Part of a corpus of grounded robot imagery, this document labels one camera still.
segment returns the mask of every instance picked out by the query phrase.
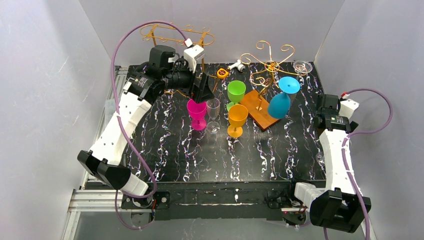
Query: black marble surface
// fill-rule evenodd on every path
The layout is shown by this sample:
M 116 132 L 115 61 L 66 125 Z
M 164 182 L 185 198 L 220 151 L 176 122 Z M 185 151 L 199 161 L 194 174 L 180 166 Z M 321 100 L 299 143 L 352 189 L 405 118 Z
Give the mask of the black marble surface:
M 206 64 L 206 73 L 216 75 L 219 68 L 229 64 Z M 283 70 L 294 73 L 291 62 L 281 64 Z M 315 160 L 321 145 L 312 128 L 315 100 L 323 92 L 317 72 L 314 70 L 300 80 L 297 93 L 288 115 L 275 125 L 262 131 L 248 117 L 243 135 L 238 139 L 228 136 L 229 102 L 227 85 L 232 80 L 246 83 L 246 93 L 263 87 L 249 82 L 251 72 L 263 70 L 261 64 L 252 63 L 243 73 L 233 69 L 227 79 L 218 84 L 215 97 L 221 102 L 220 133 L 211 135 L 206 129 L 193 130 L 187 112 L 188 98 L 179 93 L 164 94 L 158 98 L 147 115 L 140 121 L 133 134 L 133 142 L 147 161 L 159 182 L 232 182 L 275 181 L 301 178 L 325 179 L 325 168 Z M 277 79 L 287 76 L 282 72 Z M 213 89 L 215 78 L 209 78 Z M 276 86 L 266 94 L 269 102 L 281 90 Z M 150 177 L 136 155 L 131 154 L 131 171 L 144 181 Z

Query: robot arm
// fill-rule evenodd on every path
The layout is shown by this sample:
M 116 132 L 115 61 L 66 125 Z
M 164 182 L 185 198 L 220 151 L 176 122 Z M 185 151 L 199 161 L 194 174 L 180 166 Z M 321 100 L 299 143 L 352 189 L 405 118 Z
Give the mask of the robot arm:
M 208 85 L 209 76 L 205 73 L 201 79 L 195 76 L 197 60 L 204 53 L 200 46 L 194 47 L 194 51 L 192 47 L 186 49 L 189 54 L 184 51 L 188 59 L 176 59 L 175 49 L 157 45 L 150 51 L 149 62 L 138 67 L 140 71 L 136 70 L 128 78 L 119 102 L 119 117 L 128 137 L 165 89 L 179 89 L 197 103 L 214 98 Z M 149 186 L 129 168 L 120 165 L 127 141 L 117 116 L 115 112 L 99 139 L 89 151 L 80 151 L 77 159 L 91 175 L 113 189 L 142 196 Z
M 358 107 L 359 103 L 351 99 L 341 101 L 337 96 L 328 94 L 318 97 L 313 124 L 324 153 L 325 190 L 322 192 L 313 184 L 305 182 L 297 182 L 294 188 L 294 196 L 307 207 L 311 223 L 315 226 L 353 233 L 364 220 L 341 154 L 343 140 L 358 126 L 350 122 L 350 117 Z M 355 179 L 349 143 L 344 148 L 347 165 Z M 363 197 L 363 200 L 369 211 L 370 199 Z

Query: pink goblet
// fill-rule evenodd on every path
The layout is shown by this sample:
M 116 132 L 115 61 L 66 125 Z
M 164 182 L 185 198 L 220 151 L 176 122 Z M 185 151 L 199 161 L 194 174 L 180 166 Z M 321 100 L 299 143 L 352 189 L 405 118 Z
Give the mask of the pink goblet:
M 206 128 L 206 102 L 196 103 L 193 99 L 190 99 L 187 103 L 187 110 L 191 121 L 191 127 L 196 131 L 201 131 Z

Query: cable connector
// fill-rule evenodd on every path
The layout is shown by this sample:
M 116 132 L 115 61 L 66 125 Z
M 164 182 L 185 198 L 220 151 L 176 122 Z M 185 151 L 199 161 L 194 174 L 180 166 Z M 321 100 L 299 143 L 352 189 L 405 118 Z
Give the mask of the cable connector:
M 343 92 L 343 94 L 341 95 L 341 99 L 347 99 L 350 96 L 350 94 L 348 94 L 347 91 Z
M 187 38 L 187 40 L 184 41 L 184 44 L 187 48 L 190 48 L 193 46 L 193 42 L 190 38 Z

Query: white wall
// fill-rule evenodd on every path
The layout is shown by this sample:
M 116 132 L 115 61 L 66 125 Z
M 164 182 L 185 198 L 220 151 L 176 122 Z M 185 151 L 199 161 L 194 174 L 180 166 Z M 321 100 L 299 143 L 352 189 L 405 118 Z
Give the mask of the white wall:
M 423 43 L 423 1 L 346 0 L 315 60 L 327 94 L 374 88 L 393 103 L 385 130 L 352 139 L 356 180 L 371 197 L 378 239 L 424 238 Z M 386 121 L 382 99 L 351 97 L 361 103 L 354 115 L 360 129 Z
M 259 40 L 271 43 L 275 60 L 286 58 L 280 47 L 291 44 L 296 53 L 290 61 L 313 61 L 344 0 L 79 1 L 109 56 L 119 39 L 133 27 L 146 21 L 164 20 L 180 28 L 188 24 L 200 31 L 209 27 L 216 39 L 205 47 L 205 61 L 222 63 L 234 62 L 248 52 L 268 60 L 268 50 L 255 47 Z M 175 31 L 169 35 L 158 33 L 181 38 Z M 192 35 L 192 40 L 198 41 L 199 37 Z M 165 44 L 176 47 L 174 43 Z M 122 66 L 145 62 L 152 47 L 152 41 L 145 42 L 134 32 L 122 45 L 116 62 Z
M 109 64 L 78 0 L 0 1 L 0 239 L 60 239 Z

